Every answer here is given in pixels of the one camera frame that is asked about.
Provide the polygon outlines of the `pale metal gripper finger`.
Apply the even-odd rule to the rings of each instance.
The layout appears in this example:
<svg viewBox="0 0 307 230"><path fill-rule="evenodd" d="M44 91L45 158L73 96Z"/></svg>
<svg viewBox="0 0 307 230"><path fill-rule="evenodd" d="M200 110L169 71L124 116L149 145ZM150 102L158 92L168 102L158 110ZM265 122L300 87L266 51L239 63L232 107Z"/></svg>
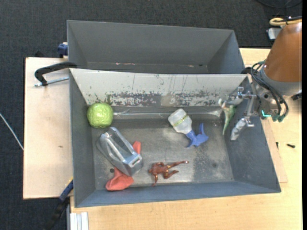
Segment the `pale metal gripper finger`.
<svg viewBox="0 0 307 230"><path fill-rule="evenodd" d="M250 91L244 91L244 87L238 86L233 92L231 92L228 96L228 98L224 101L222 101L222 104L225 105L234 105L237 106L241 104L244 100L251 98L251 92Z"/></svg>
<svg viewBox="0 0 307 230"><path fill-rule="evenodd" d="M251 122L249 118L241 118L235 127L231 131L230 139L232 141L237 140L242 131L247 127L254 127L255 125Z"/></svg>

